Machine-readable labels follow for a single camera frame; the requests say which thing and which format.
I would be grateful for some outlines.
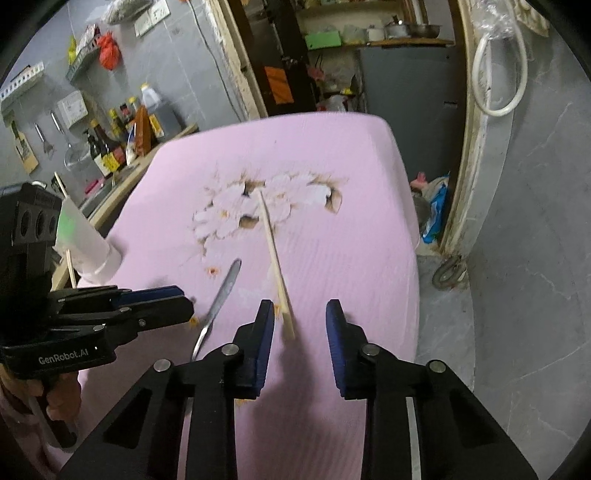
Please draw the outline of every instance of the wooden stick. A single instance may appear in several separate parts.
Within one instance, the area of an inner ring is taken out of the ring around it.
[[[72,265],[72,253],[70,249],[66,250],[66,261],[68,262],[68,272],[70,273],[70,283],[72,288],[76,288],[76,276],[74,275],[74,265]]]
[[[64,187],[64,184],[62,183],[60,176],[57,174],[56,171],[53,174],[56,176],[57,184],[60,186],[60,190],[63,193],[64,197],[67,197],[68,194],[66,192],[66,187]]]
[[[281,315],[283,317],[284,333],[290,339],[296,338],[296,332],[294,330],[293,318],[294,314],[291,309],[290,298],[287,295],[287,289],[285,287],[285,280],[281,274],[281,265],[279,263],[279,255],[277,254],[277,247],[275,245],[275,239],[273,237],[273,230],[271,229],[271,219],[269,218],[269,210],[267,210],[267,204],[263,198],[262,191],[256,189],[256,195],[258,196],[259,206],[261,211],[261,218],[265,225],[265,235],[267,237],[267,245],[269,247],[269,254],[271,255],[271,265],[275,272],[275,280],[277,282],[277,291],[279,294],[279,303],[281,307]]]

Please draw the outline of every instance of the white flower print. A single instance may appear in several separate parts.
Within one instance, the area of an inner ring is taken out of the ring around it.
[[[256,200],[244,195],[245,184],[235,183],[213,197],[212,205],[193,215],[193,232],[197,239],[209,236],[226,238],[240,227],[240,218],[253,216],[256,212]]]
[[[282,174],[266,181],[261,191],[265,197],[271,222],[286,220],[294,205],[324,206],[331,194],[331,189],[323,184],[314,184],[313,180],[314,176],[309,174],[294,177]]]

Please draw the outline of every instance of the green box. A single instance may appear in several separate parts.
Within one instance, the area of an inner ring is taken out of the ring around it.
[[[343,44],[338,30],[329,32],[310,33],[306,35],[306,45],[308,50],[317,50],[318,48],[340,47]]]

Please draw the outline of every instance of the white hose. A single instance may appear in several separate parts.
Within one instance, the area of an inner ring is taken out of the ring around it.
[[[482,63],[482,57],[484,56],[488,42],[491,40],[491,34],[485,33],[480,39],[478,48],[476,49],[476,54],[474,55],[474,63],[472,64],[472,91],[474,92],[474,98],[476,99],[478,108],[480,108],[483,113],[490,116],[505,116],[515,110],[515,107],[519,105],[519,102],[523,98],[525,87],[527,86],[527,50],[525,49],[525,41],[523,40],[521,29],[517,24],[517,19],[515,18],[512,5],[509,3],[509,0],[505,0],[505,3],[507,4],[511,17],[515,23],[515,35],[517,36],[519,60],[521,62],[521,77],[519,79],[517,93],[513,97],[513,100],[507,104],[507,106],[498,110],[491,110],[486,106],[486,100],[484,94],[480,91],[480,82],[478,78],[480,74],[480,64]]]

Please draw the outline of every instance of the condiment bottle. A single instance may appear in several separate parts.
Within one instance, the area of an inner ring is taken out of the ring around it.
[[[123,116],[123,123],[127,126],[134,119],[134,116],[127,107],[127,103],[124,103],[119,108],[121,110],[121,115]]]
[[[99,143],[104,147],[102,153],[103,165],[111,172],[123,168],[125,166],[125,152],[119,142],[109,138],[96,120],[90,122],[90,126],[95,130]]]
[[[173,108],[150,85],[142,85],[142,103],[148,110],[152,131],[159,143],[176,137],[182,130]]]
[[[105,167],[105,164],[103,163],[103,154],[97,139],[88,130],[85,130],[84,133],[86,134],[88,144],[90,145],[90,156],[92,157],[92,160],[96,163],[96,166],[99,167],[99,170],[103,176],[108,177],[111,175],[111,171]]]
[[[127,101],[129,103],[129,110],[135,118],[135,116],[138,114],[139,107],[142,106],[142,103],[137,99],[137,97],[129,97],[129,100]]]
[[[111,118],[111,130],[113,131],[113,135],[125,145],[127,143],[127,136],[124,134],[126,130],[121,118],[117,115],[117,110],[114,108],[109,110],[109,116]]]

